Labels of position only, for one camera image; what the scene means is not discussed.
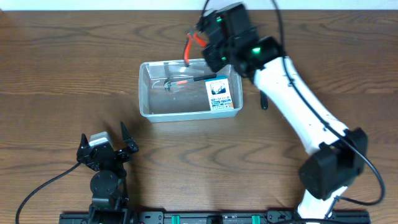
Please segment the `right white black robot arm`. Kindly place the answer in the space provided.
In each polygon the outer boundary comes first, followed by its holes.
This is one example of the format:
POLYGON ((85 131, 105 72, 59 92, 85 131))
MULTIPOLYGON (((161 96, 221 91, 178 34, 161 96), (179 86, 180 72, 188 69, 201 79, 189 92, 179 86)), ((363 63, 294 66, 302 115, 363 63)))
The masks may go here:
POLYGON ((365 132, 349 129, 323 106, 296 71, 284 41, 260 37, 244 4, 202 10, 197 29, 208 37, 203 56, 211 70, 232 66, 249 79, 273 101, 301 140, 308 159, 298 172, 305 187, 299 217, 330 218, 335 203, 368 161, 365 132))

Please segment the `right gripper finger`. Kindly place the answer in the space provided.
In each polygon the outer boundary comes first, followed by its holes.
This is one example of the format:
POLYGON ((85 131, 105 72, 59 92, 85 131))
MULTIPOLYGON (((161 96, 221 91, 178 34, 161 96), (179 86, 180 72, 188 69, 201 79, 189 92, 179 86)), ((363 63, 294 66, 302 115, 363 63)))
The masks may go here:
POLYGON ((197 29, 208 36, 210 45, 222 45, 224 43, 224 34, 221 28, 223 16, 221 14, 221 9, 207 10, 197 23, 197 29))
POLYGON ((206 64, 212 72, 216 73, 229 64, 223 47, 208 44, 202 51, 206 64))

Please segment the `black yellow screwdriver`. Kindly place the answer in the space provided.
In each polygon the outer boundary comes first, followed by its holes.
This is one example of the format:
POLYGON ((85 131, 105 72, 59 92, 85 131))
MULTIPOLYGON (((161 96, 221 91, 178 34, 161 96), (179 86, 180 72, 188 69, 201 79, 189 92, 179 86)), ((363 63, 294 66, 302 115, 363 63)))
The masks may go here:
POLYGON ((261 98, 260 98, 261 108, 262 108, 263 110, 267 110, 268 107, 269 107, 268 100, 267 100, 267 96, 266 96, 266 94, 265 94, 264 92, 262 92, 262 91, 260 92, 260 96, 261 96, 261 98))

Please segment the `clear plastic container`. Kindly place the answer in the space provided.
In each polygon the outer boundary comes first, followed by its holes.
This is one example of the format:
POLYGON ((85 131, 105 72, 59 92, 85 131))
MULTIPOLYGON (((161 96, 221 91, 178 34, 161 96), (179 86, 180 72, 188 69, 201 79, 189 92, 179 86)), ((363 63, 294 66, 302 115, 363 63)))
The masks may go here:
POLYGON ((203 58, 191 59, 185 66, 183 60, 144 62, 139 70, 139 108, 149 121, 167 122, 194 119, 234 117, 243 107, 241 77, 227 65, 217 75, 226 75, 233 100, 232 110, 211 111, 205 80, 174 85, 164 89, 164 81, 172 82, 214 74, 203 58))

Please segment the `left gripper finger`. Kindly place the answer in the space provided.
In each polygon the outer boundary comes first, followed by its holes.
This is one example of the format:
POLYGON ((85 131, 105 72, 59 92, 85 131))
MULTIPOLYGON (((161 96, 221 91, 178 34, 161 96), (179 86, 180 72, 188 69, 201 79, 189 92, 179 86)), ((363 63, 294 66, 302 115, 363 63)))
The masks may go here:
POLYGON ((133 140, 129 131, 127 130, 126 125, 122 121, 121 121, 121 133, 122 133, 123 142, 126 145, 126 150, 129 151, 130 153, 138 152, 139 151, 138 145, 136 144, 135 140, 133 140))
POLYGON ((83 133, 81 135, 80 145, 79 145, 79 153, 84 153, 87 149, 90 148, 86 135, 83 133))

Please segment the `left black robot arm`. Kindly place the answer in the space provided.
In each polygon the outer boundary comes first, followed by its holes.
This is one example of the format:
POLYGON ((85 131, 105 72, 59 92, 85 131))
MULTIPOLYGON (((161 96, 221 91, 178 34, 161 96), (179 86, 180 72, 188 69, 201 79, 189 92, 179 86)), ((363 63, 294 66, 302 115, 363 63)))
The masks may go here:
POLYGON ((76 153, 79 163, 96 172, 90 181, 93 194, 89 209, 88 223, 137 223, 137 213, 127 208, 127 171, 124 163, 132 160, 139 151, 127 127, 121 123, 121 133, 125 147, 115 150, 106 132, 87 139, 82 134, 76 153))

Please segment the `red handled pliers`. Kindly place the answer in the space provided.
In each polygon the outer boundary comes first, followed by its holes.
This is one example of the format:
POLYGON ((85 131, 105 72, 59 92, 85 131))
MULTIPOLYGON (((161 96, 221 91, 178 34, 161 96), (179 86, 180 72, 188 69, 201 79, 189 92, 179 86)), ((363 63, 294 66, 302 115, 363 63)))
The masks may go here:
POLYGON ((190 49, 192 47, 193 42, 196 42, 200 47, 205 48, 206 42, 199 37, 199 35, 195 32, 195 29, 192 28, 187 34, 185 47, 183 50, 183 61, 185 66, 188 67, 190 65, 190 49))

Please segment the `blue white screw box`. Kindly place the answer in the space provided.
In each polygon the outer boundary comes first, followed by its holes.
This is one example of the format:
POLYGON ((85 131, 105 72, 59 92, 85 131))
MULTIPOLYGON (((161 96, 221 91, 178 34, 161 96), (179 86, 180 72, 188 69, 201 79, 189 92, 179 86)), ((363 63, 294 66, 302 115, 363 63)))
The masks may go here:
POLYGON ((211 111, 234 108, 226 75, 217 75, 216 78, 205 80, 205 86, 211 111))

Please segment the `small black hammer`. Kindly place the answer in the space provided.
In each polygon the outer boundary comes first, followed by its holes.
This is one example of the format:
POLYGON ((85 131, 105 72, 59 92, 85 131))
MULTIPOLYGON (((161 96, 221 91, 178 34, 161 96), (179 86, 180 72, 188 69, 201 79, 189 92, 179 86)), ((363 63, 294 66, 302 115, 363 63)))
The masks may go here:
POLYGON ((199 77, 194 77, 194 78, 189 78, 189 79, 185 79, 185 80, 179 80, 179 81, 174 81, 172 82, 170 78, 166 79, 166 81, 164 81, 164 89, 165 91, 169 91, 171 86, 174 85, 184 85, 190 82, 197 82, 197 81, 202 81, 202 80, 209 80, 212 78, 216 78, 217 74, 211 74, 211 75, 203 75, 203 76, 199 76, 199 77))

